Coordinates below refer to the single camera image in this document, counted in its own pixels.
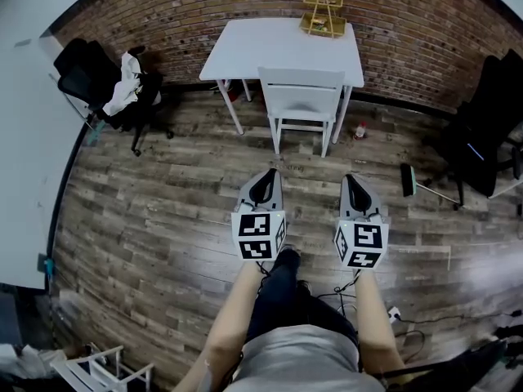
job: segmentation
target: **brick wall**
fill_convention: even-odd
[[[198,75],[229,19],[299,17],[302,0],[80,0],[51,27],[66,44],[98,40],[120,56],[144,44],[164,82]],[[371,94],[453,111],[472,95],[488,54],[523,55],[521,22],[497,0],[345,0]]]

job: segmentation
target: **table leg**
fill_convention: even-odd
[[[238,117],[236,116],[235,108],[233,107],[232,103],[230,102],[229,95],[227,94],[226,87],[223,84],[222,80],[216,80],[216,83],[218,85],[218,88],[220,89],[220,93],[223,96],[223,100],[226,102],[227,108],[229,109],[230,116],[232,116],[232,120],[235,121],[236,129],[238,130],[238,133],[240,135],[244,134],[244,129],[239,124]]]
[[[352,86],[343,86],[343,103],[340,117],[337,119],[336,131],[334,131],[333,144],[337,143],[337,139],[340,136],[340,131],[343,125],[343,119],[345,119],[346,108],[349,105],[349,99],[351,98]]]
[[[252,101],[253,99],[251,98],[251,93],[248,91],[247,82],[245,80],[242,80],[242,83],[244,84],[245,95],[247,96],[247,100]]]

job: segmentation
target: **person's left arm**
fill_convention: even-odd
[[[212,373],[211,390],[217,390],[239,360],[262,279],[263,274],[256,263],[243,265],[212,325],[203,351],[173,392],[195,392],[207,368]]]

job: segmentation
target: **gray wood plank floor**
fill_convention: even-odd
[[[403,198],[400,163],[413,165],[418,180],[444,166],[421,143],[437,135],[443,121],[352,101],[327,158],[320,157],[320,134],[295,131],[284,133],[277,157],[260,94],[252,103],[240,98],[235,108],[244,136],[236,134],[219,95],[182,95],[161,113],[175,137],[148,132],[139,158],[130,150],[132,133],[105,127],[93,144],[86,138],[65,191],[54,248],[61,342],[123,344],[129,365],[154,362],[155,381],[164,389],[175,385],[202,349],[241,266],[230,236],[239,187],[269,167],[282,174],[287,242],[302,250],[300,277],[311,281],[315,295],[351,280],[332,238],[340,182],[354,172],[385,205],[390,246],[377,277],[387,305],[398,306],[404,319],[521,308],[521,192],[488,201],[467,187],[467,208],[459,212],[423,191]],[[368,123],[368,138],[355,141],[352,132],[361,120]],[[503,175],[499,184],[509,178]],[[439,189],[457,197],[452,182]],[[329,303],[339,306],[336,298]],[[353,312],[347,316],[354,320]],[[510,322],[503,316],[452,318],[395,323],[395,330],[427,334],[409,360],[421,363],[454,356]],[[422,344],[413,333],[398,337],[398,345],[408,358]]]

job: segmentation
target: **white plug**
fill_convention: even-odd
[[[392,308],[390,308],[387,313],[389,314],[389,321],[390,323],[394,323],[394,321],[397,321],[398,318],[396,317],[396,315],[400,316],[400,310],[398,310],[398,308],[396,308],[395,306],[393,306]]]

